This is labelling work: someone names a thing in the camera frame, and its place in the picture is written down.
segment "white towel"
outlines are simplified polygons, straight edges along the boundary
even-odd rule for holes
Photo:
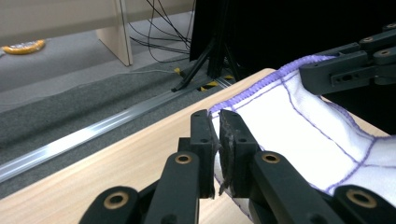
[[[307,91],[298,68],[329,60],[306,56],[286,64],[209,111],[219,135],[219,111],[240,114],[262,150],[285,156],[313,188],[330,195],[342,185],[370,189],[396,206],[396,138],[363,131],[339,105]],[[215,173],[221,183],[219,155]],[[235,200],[249,216],[248,200]]]

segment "wooden table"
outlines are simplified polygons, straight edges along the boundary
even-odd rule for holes
[[[161,176],[166,159],[177,151],[178,138],[190,136],[193,112],[232,97],[272,71],[264,69],[6,197],[0,201],[0,222],[78,223],[105,189],[115,186],[143,189]],[[369,124],[363,125],[370,133],[381,133]],[[216,196],[215,200],[201,200],[199,219],[200,223],[250,223],[226,194]]]

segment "aluminum strip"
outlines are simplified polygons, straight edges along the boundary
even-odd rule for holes
[[[218,78],[216,78],[216,81],[219,83],[219,86],[221,86],[223,89],[226,89],[227,87],[230,87],[233,85],[231,82],[229,82],[224,77],[218,77]]]
[[[161,95],[148,99],[147,101],[133,105],[119,114],[103,119],[12,161],[8,161],[0,166],[0,183],[34,168],[44,161],[48,161],[59,156],[74,147],[80,146],[101,134],[120,127],[122,124],[136,119],[139,116],[148,113],[150,110],[177,98],[178,96],[194,91],[208,82],[210,82],[208,77],[198,77],[185,89],[176,92],[167,91]]]

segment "purple stripe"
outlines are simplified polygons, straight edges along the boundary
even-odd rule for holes
[[[360,137],[363,137],[365,139],[369,139],[371,140],[373,137],[375,137],[372,134],[369,134],[367,132],[365,132],[361,126],[358,125],[358,123],[356,123],[356,121],[352,118],[352,116],[350,116],[350,114],[347,112],[347,110],[345,110],[343,107],[341,107],[338,104],[335,104],[333,102],[326,102],[326,104],[332,108],[334,108],[335,110],[337,110],[339,113],[341,113],[348,121],[348,125],[349,127],[353,128],[356,130],[356,134]]]
[[[326,192],[330,192],[331,189],[336,188],[336,187],[340,186],[341,184],[343,184],[344,182],[346,182],[350,177],[352,177],[359,170],[359,168],[361,168],[363,166],[363,164],[367,161],[367,158],[369,158],[371,150],[372,150],[375,142],[376,142],[376,139],[374,138],[373,142],[370,144],[369,148],[367,149],[366,154],[364,155],[363,159],[355,166],[355,168],[349,174],[346,175],[346,177],[344,177],[337,183],[332,184],[328,188],[326,188]]]
[[[396,169],[396,166],[387,166],[387,165],[375,165],[375,164],[363,164],[361,167],[375,167],[375,168],[384,168],[384,169]]]
[[[305,56],[301,59],[298,59],[294,62],[288,63],[275,72],[271,73],[270,75],[260,79],[253,85],[251,85],[249,88],[245,89],[244,91],[238,93],[235,95],[235,97],[223,101],[219,104],[213,105],[209,111],[218,111],[221,110],[222,108],[228,107],[229,105],[236,105],[239,102],[241,102],[244,99],[247,99],[257,91],[261,90],[263,87],[268,86],[269,84],[278,81],[280,78],[285,77],[289,73],[296,71],[299,67],[301,67],[304,64],[307,63],[318,63],[321,61],[329,60],[331,56],[318,56],[318,55],[310,55],[310,56]]]
[[[298,74],[295,74],[295,75],[293,75],[293,76],[287,77],[287,81],[289,81],[290,79],[294,78],[294,77],[297,76],[297,75],[298,75]],[[233,109],[234,109],[233,111],[236,111],[236,110],[238,110],[238,109],[244,107],[245,105],[250,104],[252,101],[254,101],[255,99],[261,97],[262,95],[264,95],[264,94],[267,93],[268,91],[271,91],[272,89],[274,89],[274,88],[276,88],[276,87],[279,87],[279,86],[281,86],[281,85],[283,85],[282,82],[279,82],[278,84],[276,84],[275,86],[271,87],[270,89],[268,89],[268,90],[262,92],[261,94],[257,95],[256,97],[252,98],[251,100],[249,100],[249,101],[246,102],[245,104],[242,104],[242,105],[240,105],[240,106],[238,106],[238,107],[236,107],[236,108],[233,108]],[[214,107],[214,106],[212,106],[212,108],[211,108],[209,111],[219,111],[219,110],[221,110],[221,109],[223,109],[223,108],[226,108],[226,107],[232,107],[231,105],[227,105],[227,104],[229,104],[229,103],[231,103],[231,102],[236,102],[236,104],[238,104],[239,102],[241,102],[241,101],[243,101],[243,100],[246,100],[246,99],[241,99],[241,100],[239,101],[239,100],[234,100],[234,99],[232,98],[232,99],[230,99],[230,100],[228,100],[228,101],[224,101],[224,102],[218,104],[219,107],[216,106],[216,108],[214,108],[214,110],[212,110],[212,108]],[[218,117],[219,117],[219,113],[218,113],[216,116],[212,117],[212,118],[215,119],[215,118],[218,118]]]
[[[396,140],[396,135],[390,135],[385,137],[376,137],[378,140],[382,141],[389,141],[389,140]]]
[[[282,81],[283,87],[286,89],[286,91],[287,91],[287,93],[288,93],[289,101],[290,101],[290,104],[291,104],[291,106],[293,107],[293,109],[294,109],[302,118],[304,118],[304,119],[306,120],[306,122],[310,123],[310,124],[312,125],[312,127],[314,127],[315,129],[317,129],[323,136],[325,136],[327,139],[329,139],[329,140],[331,140],[332,142],[334,142],[334,143],[338,146],[338,148],[340,148],[341,151],[343,151],[343,153],[344,153],[346,156],[348,156],[352,161],[357,162],[357,161],[355,160],[355,158],[353,158],[351,155],[349,155],[340,145],[338,145],[338,143],[336,143],[334,140],[332,140],[332,139],[330,138],[329,135],[327,135],[326,133],[324,133],[320,128],[317,127],[317,125],[316,125],[315,123],[313,123],[311,120],[309,120],[302,112],[300,112],[300,111],[296,108],[296,106],[294,105],[294,102],[291,100],[291,94],[290,94],[290,91],[289,91],[288,86],[286,85],[286,82],[283,81],[283,78],[281,78],[281,81]]]

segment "yellow object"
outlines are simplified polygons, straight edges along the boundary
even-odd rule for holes
[[[175,70],[174,70],[178,75],[180,75],[180,73],[181,73],[181,70],[180,70],[180,68],[175,68]]]
[[[211,81],[211,82],[209,82],[209,83],[207,83],[206,84],[206,86],[211,86],[211,87],[215,87],[215,86],[218,86],[219,84],[218,84],[218,82],[216,82],[216,81]]]
[[[44,48],[45,40],[37,40],[18,45],[4,46],[3,51],[8,54],[30,54]]]

